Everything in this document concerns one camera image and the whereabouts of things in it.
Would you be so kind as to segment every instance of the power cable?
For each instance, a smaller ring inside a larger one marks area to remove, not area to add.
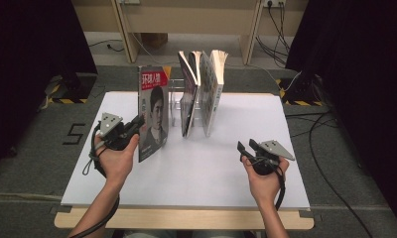
[[[269,16],[270,16],[270,18],[272,19],[272,22],[273,22],[273,24],[274,24],[274,26],[275,26],[275,28],[276,28],[277,33],[278,33],[278,41],[280,41],[280,42],[285,46],[285,49],[286,49],[287,52],[288,52],[288,51],[289,51],[289,45],[288,45],[288,43],[286,42],[285,36],[284,36],[284,33],[283,33],[283,25],[284,25],[284,22],[285,22],[285,5],[284,5],[282,2],[279,3],[279,6],[280,6],[280,15],[281,15],[281,17],[280,17],[280,20],[281,20],[281,30],[279,30],[279,27],[278,27],[278,25],[277,25],[275,19],[273,18],[272,12],[270,11],[271,8],[272,8],[272,1],[269,1],[268,4],[269,4],[269,5],[268,5],[268,8],[267,8],[267,9],[268,9],[268,12],[269,12]]]
[[[124,48],[123,49],[120,49],[120,50],[116,50],[116,49],[114,49],[113,47],[111,47],[111,45],[106,45],[110,50],[113,50],[113,51],[115,51],[115,52],[122,52],[122,51],[124,51]]]
[[[94,47],[94,46],[97,46],[99,44],[103,44],[103,43],[107,43],[107,42],[122,42],[122,40],[105,40],[105,41],[101,41],[101,42],[97,42],[97,43],[94,43],[92,45],[89,45],[89,47]]]
[[[344,198],[337,192],[337,190],[333,187],[333,185],[330,183],[329,179],[327,178],[327,176],[325,175],[325,173],[323,172],[322,168],[320,167],[319,161],[317,160],[316,154],[314,152],[314,148],[313,148],[313,131],[316,128],[316,125],[319,123],[319,121],[326,116],[327,114],[329,114],[330,112],[326,112],[324,114],[322,114],[317,120],[316,122],[313,124],[313,126],[310,129],[310,134],[309,134],[309,143],[310,143],[310,150],[311,150],[311,155],[314,159],[314,162],[317,166],[317,169],[319,170],[320,174],[322,175],[323,179],[326,181],[326,183],[328,184],[328,186],[331,188],[331,190],[334,192],[334,194],[343,202],[343,204],[347,207],[347,209],[353,214],[353,216],[357,219],[357,221],[359,222],[359,224],[362,226],[362,228],[365,230],[366,234],[369,237],[372,237],[372,234],[369,232],[368,228],[366,227],[366,225],[363,223],[363,221],[360,219],[360,217],[356,214],[356,212],[351,208],[351,206],[346,202],[346,200],[344,200]]]
[[[312,122],[316,122],[315,120],[311,120],[311,119],[307,119],[307,118],[303,118],[303,117],[295,117],[295,119],[300,119],[300,120],[307,120],[307,121],[312,121]],[[328,123],[330,122],[330,121],[333,121],[334,119],[330,119],[330,120],[327,120],[327,121],[325,121],[325,122],[319,122],[319,124],[315,127],[315,128],[319,128],[319,127],[321,127],[321,126],[328,126],[328,127],[332,127],[332,128],[338,128],[338,126],[333,126],[333,125],[329,125]],[[301,133],[298,133],[298,134],[296,134],[296,135],[293,135],[293,136],[291,136],[291,138],[295,138],[295,137],[298,137],[298,136],[302,136],[302,135],[305,135],[305,134],[308,134],[308,133],[310,133],[310,131],[306,131],[306,132],[301,132]]]
[[[278,67],[283,67],[283,66],[278,65],[278,64],[277,64],[277,61],[278,61],[279,63],[283,64],[283,65],[286,64],[286,62],[285,62],[284,60],[282,60],[281,58],[279,58],[278,56],[276,56],[276,51],[275,51],[275,50],[270,49],[269,47],[267,47],[267,46],[261,41],[260,37],[256,37],[255,40],[257,41],[258,45],[259,45],[260,48],[263,50],[263,52],[264,52],[265,54],[269,55],[271,58],[273,58],[273,59],[275,60],[275,64],[276,64]],[[282,56],[284,56],[284,57],[287,56],[286,54],[283,54],[283,53],[277,53],[277,54],[278,54],[278,55],[282,55]]]

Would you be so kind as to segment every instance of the wall outlet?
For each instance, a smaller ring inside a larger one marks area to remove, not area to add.
[[[280,8],[283,3],[283,7],[285,7],[286,0],[264,0],[263,7],[268,7],[268,2],[272,1],[272,8]]]

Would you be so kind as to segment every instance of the right hand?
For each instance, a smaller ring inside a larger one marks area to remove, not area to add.
[[[279,167],[280,169],[282,169],[283,173],[285,173],[288,169],[289,162],[282,157],[279,159]],[[280,189],[277,175],[275,173],[272,173],[267,176],[260,176],[254,171],[254,168],[252,167],[247,157],[242,156],[241,161],[245,167],[245,170],[248,173],[251,194],[256,200],[257,204],[273,204],[276,198],[276,194]]]

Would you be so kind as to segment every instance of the left hand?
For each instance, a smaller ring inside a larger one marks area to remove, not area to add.
[[[98,135],[94,138],[94,144],[101,141]],[[117,184],[125,183],[127,176],[133,169],[134,151],[139,143],[139,135],[135,134],[130,143],[123,151],[105,150],[105,146],[101,146],[96,150],[96,155],[100,154],[99,161],[106,173],[106,180],[117,182]]]

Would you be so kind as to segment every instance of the open book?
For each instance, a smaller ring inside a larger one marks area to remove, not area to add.
[[[210,136],[216,109],[224,85],[223,72],[227,53],[213,50],[210,57],[205,52],[190,52],[189,60],[179,52],[185,91],[181,99],[183,136],[191,131],[197,104],[206,136]]]
[[[199,60],[193,53],[189,54],[189,59],[186,58],[183,51],[178,52],[180,60],[181,72],[184,78],[184,93],[181,98],[181,128],[183,137],[188,137],[193,126],[197,92],[200,82],[197,75],[199,73]]]
[[[226,52],[219,50],[211,51],[210,57],[205,52],[201,53],[201,87],[198,92],[198,104],[202,126],[207,137],[210,136],[224,86],[223,73],[227,56]]]

